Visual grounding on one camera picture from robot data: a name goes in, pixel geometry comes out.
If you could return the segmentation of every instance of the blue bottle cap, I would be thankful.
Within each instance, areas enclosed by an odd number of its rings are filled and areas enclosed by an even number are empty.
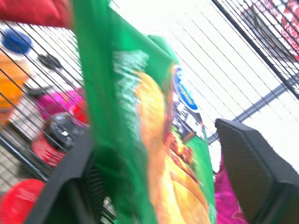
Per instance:
[[[30,50],[32,41],[27,35],[20,31],[7,29],[4,33],[2,44],[6,49],[16,54],[26,54]]]

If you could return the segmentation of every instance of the metal wire grid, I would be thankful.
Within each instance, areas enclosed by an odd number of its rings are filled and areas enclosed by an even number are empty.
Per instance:
[[[213,0],[233,25],[252,40],[252,46],[276,75],[286,81],[298,73],[298,15],[292,0]],[[286,86],[299,98],[298,80]]]
[[[146,29],[145,20],[128,11],[128,1],[114,1],[112,4],[118,13],[140,31],[162,35],[174,48],[189,76],[190,84],[196,89],[194,95],[200,105],[213,168],[216,171],[220,160],[220,144],[214,127],[216,118],[245,122],[254,128],[259,126],[258,129],[263,130],[262,134],[266,135],[275,150],[281,148],[281,141],[273,138],[272,132],[269,132],[269,129],[274,129],[271,122],[279,123],[287,132],[298,133],[298,101],[264,58],[252,49],[213,3],[198,3],[193,0],[184,2],[185,5],[179,8],[179,12],[172,9],[164,13],[167,15],[167,22],[153,23],[153,26],[157,27],[149,29]],[[78,91],[82,88],[75,35],[62,28],[7,22],[1,25],[2,35],[5,28],[18,29],[29,35],[34,42],[31,52],[26,56],[32,68],[32,73],[28,74],[27,85],[33,89],[43,89],[48,95],[65,93],[67,100],[78,103],[67,93],[67,90]],[[38,55],[48,53],[59,59],[63,66],[61,70],[48,70],[36,60]],[[293,74],[285,79],[289,84],[298,82]],[[1,141],[9,144],[14,155],[20,154],[19,160],[46,180],[51,168],[36,158],[29,145],[37,134],[43,132],[45,121],[39,111],[47,112],[23,87],[20,88],[24,97],[18,105],[14,105],[15,111],[10,118],[10,125],[2,125]],[[263,122],[265,118],[269,119],[267,124]]]

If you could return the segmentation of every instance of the pink packaging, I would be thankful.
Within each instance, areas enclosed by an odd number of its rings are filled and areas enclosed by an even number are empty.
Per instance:
[[[37,98],[36,102],[43,108],[38,107],[43,119],[47,119],[48,115],[53,115],[58,112],[65,112],[71,106],[78,104],[82,100],[82,89],[70,90],[67,92],[54,92],[50,95],[43,95]]]
[[[244,22],[266,46],[269,55],[286,62],[299,60],[298,0],[244,0],[251,5]]]
[[[217,224],[247,224],[238,200],[230,185],[227,171],[224,167],[223,156],[215,181],[215,199]]]

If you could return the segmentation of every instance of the blue oval logo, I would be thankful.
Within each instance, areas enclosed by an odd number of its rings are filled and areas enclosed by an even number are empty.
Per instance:
[[[197,111],[198,107],[195,104],[193,98],[190,95],[190,90],[186,89],[183,83],[183,70],[180,67],[176,67],[174,70],[174,88],[179,95],[179,97],[182,99],[184,104],[189,107],[193,111]]]

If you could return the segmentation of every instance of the red lid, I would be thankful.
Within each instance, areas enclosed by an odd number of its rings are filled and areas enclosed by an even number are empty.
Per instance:
[[[0,223],[22,224],[37,198],[44,183],[39,180],[29,179],[14,185],[1,199]]]
[[[89,124],[89,118],[86,114],[86,103],[84,100],[80,100],[78,104],[73,105],[70,108],[70,112],[83,124]]]

